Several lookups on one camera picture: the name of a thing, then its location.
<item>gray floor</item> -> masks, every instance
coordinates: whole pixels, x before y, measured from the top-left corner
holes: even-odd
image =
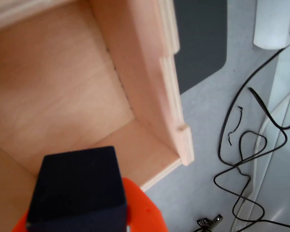
[[[184,117],[192,129],[195,161],[188,167],[178,167],[146,192],[162,211],[170,232],[191,232],[198,228],[196,219],[214,218],[217,214],[222,214],[224,220],[214,232],[226,232],[234,220],[231,210],[236,197],[218,189],[213,176],[227,168],[217,157],[218,136],[227,108],[245,79],[274,53],[253,45],[255,8],[254,0],[228,1],[227,62],[220,71],[181,96]],[[270,96],[276,62],[249,83],[265,103]],[[236,105],[244,108],[243,120],[232,134],[234,146],[229,145],[225,136],[222,147],[224,159],[233,162],[239,160],[239,135],[247,129],[258,131],[264,117],[248,90],[244,90]],[[239,111],[234,109],[226,131],[234,129],[238,118]],[[255,141],[253,136],[245,139],[246,156],[252,154]],[[245,179],[234,171],[218,182],[239,192]]]

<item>black cable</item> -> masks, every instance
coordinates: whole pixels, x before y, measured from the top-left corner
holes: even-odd
[[[232,146],[231,139],[230,139],[230,134],[236,132],[237,128],[240,126],[241,121],[242,121],[243,108],[241,106],[238,106],[238,108],[240,109],[240,112],[241,112],[240,120],[238,121],[237,126],[235,127],[235,129],[233,131],[231,131],[231,132],[228,133],[228,141],[229,141],[230,146]]]
[[[257,202],[255,202],[255,201],[252,201],[252,200],[250,200],[250,199],[248,199],[248,198],[246,198],[246,197],[244,197],[243,196],[243,193],[245,192],[245,190],[246,190],[246,188],[247,188],[247,186],[249,185],[249,183],[250,183],[250,181],[251,181],[251,176],[250,175],[248,175],[248,174],[244,174],[244,173],[242,173],[241,172],[241,170],[240,170],[240,168],[239,168],[239,166],[241,166],[241,165],[243,165],[243,164],[245,164],[245,163],[247,163],[247,162],[250,162],[250,161],[253,161],[254,159],[257,159],[257,158],[259,158],[259,157],[262,157],[262,156],[265,156],[265,155],[267,155],[267,154],[270,154],[270,153],[272,153],[272,152],[274,152],[274,151],[276,151],[276,150],[278,150],[278,149],[280,149],[280,148],[282,148],[286,143],[287,143],[287,140],[288,140],[288,137],[287,137],[287,134],[284,132],[284,130],[288,130],[288,129],[290,129],[290,125],[289,126],[287,126],[287,127],[282,127],[282,126],[280,126],[280,125],[278,125],[276,122],[275,122],[275,120],[273,119],[273,117],[271,116],[271,114],[270,114],[270,112],[268,111],[268,109],[266,108],[266,105],[264,104],[264,102],[262,101],[262,99],[260,98],[260,96],[256,93],[256,91],[253,89],[253,88],[251,88],[251,87],[249,87],[248,89],[249,89],[249,91],[252,93],[252,95],[254,96],[254,98],[257,100],[257,102],[259,103],[259,105],[260,105],[260,107],[263,109],[263,111],[265,112],[265,114],[269,117],[269,119],[270,119],[270,121],[282,132],[282,134],[284,135],[284,137],[285,137],[285,141],[281,144],[281,145],[279,145],[278,147],[275,147],[274,149],[272,149],[272,150],[270,150],[270,151],[267,151],[267,152],[264,152],[264,153],[262,153],[263,152],[263,150],[266,148],[266,146],[267,146],[267,139],[266,139],[266,137],[265,136],[263,136],[263,135],[261,135],[261,134],[258,134],[258,133],[256,133],[256,132],[254,132],[254,131],[251,131],[251,130],[247,130],[247,131],[245,131],[244,133],[242,133],[242,135],[240,136],[240,139],[239,139],[239,153],[240,153],[240,158],[241,158],[241,161],[239,161],[238,163],[236,163],[236,164],[231,164],[231,163],[228,163],[228,162],[226,162],[226,161],[224,161],[223,159],[222,159],[222,157],[221,157],[221,147],[222,147],[222,139],[223,139],[223,134],[224,134],[224,131],[225,131],[225,128],[226,128],[226,125],[227,125],[227,122],[228,122],[228,119],[229,119],[229,116],[230,116],[230,113],[231,113],[231,110],[232,110],[232,108],[234,107],[234,105],[235,105],[235,102],[236,102],[236,100],[237,100],[237,98],[239,97],[239,95],[240,95],[240,93],[243,91],[243,89],[246,87],[246,85],[248,84],[248,82],[262,69],[262,68],[264,68],[268,63],[270,63],[274,58],[276,58],[282,51],[284,51],[285,50],[285,48],[284,49],[280,49],[278,52],[276,52],[273,56],[271,56],[266,62],[264,62],[260,67],[258,67],[249,77],[248,77],[248,79],[242,84],[242,86],[239,88],[239,90],[237,91],[237,93],[236,93],[236,95],[235,95],[235,97],[234,97],[234,99],[232,100],[232,102],[231,102],[231,104],[230,104],[230,106],[229,106],[229,108],[228,108],[228,111],[227,111],[227,114],[226,114],[226,117],[225,117],[225,119],[224,119],[224,122],[223,122],[223,124],[222,124],[222,128],[221,128],[221,132],[220,132],[220,137],[219,137],[219,143],[218,143],[218,158],[219,158],[219,160],[222,162],[222,163],[224,163],[224,164],[226,164],[226,165],[228,165],[228,166],[231,166],[230,168],[228,168],[228,169],[226,169],[226,170],[224,170],[224,171],[222,171],[222,172],[220,172],[220,173],[218,173],[217,175],[215,175],[215,177],[214,177],[214,183],[215,183],[215,185],[217,186],[217,187],[219,187],[220,189],[222,189],[222,190],[224,190],[224,191],[226,191],[226,192],[228,192],[228,193],[231,193],[231,194],[233,194],[233,195],[235,195],[235,196],[237,196],[238,197],[238,199],[236,200],[236,202],[235,202],[235,204],[234,204],[234,206],[233,206],[233,209],[232,209],[232,213],[233,213],[233,215],[238,219],[238,220],[241,220],[241,221],[245,221],[245,222],[251,222],[249,225],[247,225],[247,226],[245,226],[244,228],[242,228],[242,229],[240,229],[239,231],[237,231],[237,232],[241,232],[241,231],[243,231],[243,230],[245,230],[245,229],[247,229],[247,228],[249,228],[249,227],[251,227],[252,225],[254,225],[254,224],[256,224],[257,222],[268,222],[268,223],[273,223],[273,224],[276,224],[276,225],[280,225],[280,226],[284,226],[284,227],[288,227],[288,228],[290,228],[290,225],[287,225],[287,224],[283,224],[283,223],[279,223],[279,222],[274,222],[274,221],[270,221],[270,220],[265,220],[265,219],[262,219],[263,217],[264,217],[264,215],[265,215],[265,210],[264,210],[264,208],[262,207],[262,205],[260,205],[259,203],[257,203]],[[252,156],[249,156],[249,157],[247,157],[247,158],[243,158],[243,154],[242,154],[242,149],[241,149],[241,144],[242,144],[242,139],[243,139],[243,137],[246,135],[246,134],[248,134],[248,133],[253,133],[253,134],[255,134],[255,135],[257,135],[257,136],[261,136],[264,140],[265,140],[265,145],[263,146],[263,148],[258,152],[258,153],[256,153],[256,154],[253,154]],[[242,176],[245,176],[245,177],[247,177],[248,178],[248,180],[247,180],[247,182],[246,182],[246,184],[245,184],[245,186],[244,186],[244,188],[242,189],[242,191],[241,191],[241,193],[240,194],[237,194],[237,193],[235,193],[235,192],[232,192],[232,191],[230,191],[230,190],[228,190],[228,189],[226,189],[226,188],[224,188],[224,187],[222,187],[222,186],[220,186],[217,182],[216,182],[216,179],[219,177],[219,176],[221,176],[221,175],[223,175],[223,174],[225,174],[225,173],[227,173],[227,172],[229,172],[229,171],[231,171],[231,170],[233,170],[233,169],[237,169],[238,170],[238,172],[240,173],[240,175],[242,175]],[[242,219],[242,218],[239,218],[237,215],[236,215],[236,213],[234,212],[235,211],[235,208],[236,208],[236,206],[237,206],[237,204],[238,204],[238,202],[239,202],[239,200],[240,199],[244,199],[244,200],[246,200],[246,201],[249,201],[249,202],[251,202],[251,203],[253,203],[253,204],[255,204],[255,205],[257,205],[258,207],[260,207],[261,208],[261,210],[262,210],[262,215],[257,219],[257,220],[246,220],[246,219]]]

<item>light wood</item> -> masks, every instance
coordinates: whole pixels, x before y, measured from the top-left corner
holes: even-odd
[[[0,28],[68,1],[4,0]],[[0,30],[0,147],[37,174],[46,154],[114,145],[122,175],[145,190],[194,160],[173,1],[90,2]]]
[[[91,3],[135,117],[188,165],[194,154],[174,66],[179,43],[173,1]]]
[[[35,178],[0,149],[0,232],[9,232],[28,210]]]
[[[147,190],[181,164],[179,156],[134,120],[94,145],[114,146],[122,177]]]
[[[0,29],[73,0],[0,0]]]
[[[0,31],[0,147],[33,174],[133,119],[88,2]]]

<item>black foam block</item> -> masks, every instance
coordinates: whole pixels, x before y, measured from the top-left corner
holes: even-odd
[[[127,201],[112,146],[45,156],[29,232],[125,232]]]

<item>wooden box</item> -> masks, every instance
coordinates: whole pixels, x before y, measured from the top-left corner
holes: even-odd
[[[113,145],[143,190],[194,160],[178,50],[172,0],[0,0],[0,231],[47,154]]]

